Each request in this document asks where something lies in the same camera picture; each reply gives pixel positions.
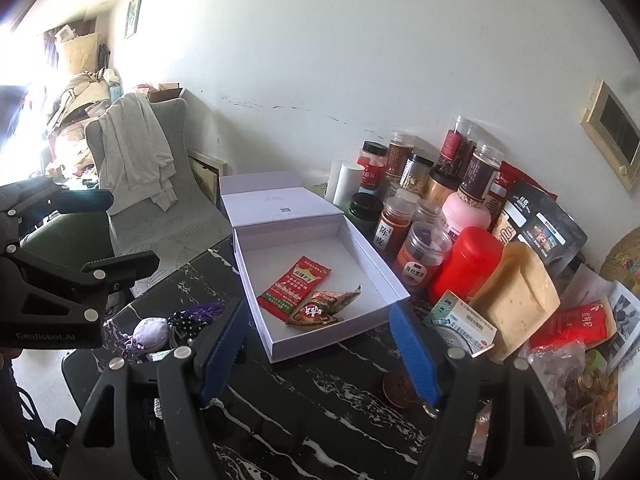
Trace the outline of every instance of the white box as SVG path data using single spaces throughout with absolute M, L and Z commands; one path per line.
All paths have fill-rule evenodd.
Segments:
M 409 297 L 402 283 L 337 207 L 302 187 L 295 172 L 220 178 L 234 229 L 242 285 L 274 363 L 329 346 L 388 321 L 389 306 Z M 287 326 L 258 305 L 256 296 L 302 256 L 332 271 L 316 290 L 362 293 L 339 315 L 343 322 L 311 332 Z

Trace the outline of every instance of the gray chair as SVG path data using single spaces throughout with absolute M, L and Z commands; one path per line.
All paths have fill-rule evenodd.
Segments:
M 110 217 L 111 243 L 116 256 L 151 250 L 160 258 L 158 270 L 136 282 L 131 289 L 134 296 L 231 234 L 229 222 L 204 196 L 191 173 L 182 136 L 186 101 L 178 98 L 152 103 L 151 109 L 174 156 L 176 173 L 170 180 L 178 201 L 163 212 L 147 198 Z M 104 145 L 98 121 L 87 124 L 85 136 L 99 172 Z

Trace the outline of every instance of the white tile floor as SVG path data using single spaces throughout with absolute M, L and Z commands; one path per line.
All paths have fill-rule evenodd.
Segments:
M 24 350 L 13 360 L 15 381 L 28 391 L 36 404 L 42 423 L 50 429 L 59 418 L 77 424 L 80 411 L 76 406 L 64 378 L 62 358 L 66 350 Z M 44 463 L 31 448 L 34 464 Z

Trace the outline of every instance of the brown kraft paper bag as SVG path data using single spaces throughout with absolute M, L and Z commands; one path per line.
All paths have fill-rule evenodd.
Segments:
M 469 305 L 498 329 L 489 358 L 500 362 L 542 326 L 560 299 L 538 255 L 527 244 L 510 242 Z

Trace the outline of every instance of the chair backrest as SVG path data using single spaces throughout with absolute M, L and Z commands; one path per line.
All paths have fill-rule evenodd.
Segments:
M 184 120 L 187 114 L 187 101 L 182 98 L 170 99 L 161 103 L 151 103 L 158 122 L 164 131 L 166 140 L 174 156 L 175 175 L 171 177 L 174 191 L 180 200 L 180 196 L 188 190 L 201 194 L 200 188 L 191 173 L 187 149 L 184 145 Z M 84 128 L 86 143 L 94 156 L 95 169 L 99 173 L 104 162 L 104 144 L 102 143 L 102 128 L 98 121 L 92 121 Z

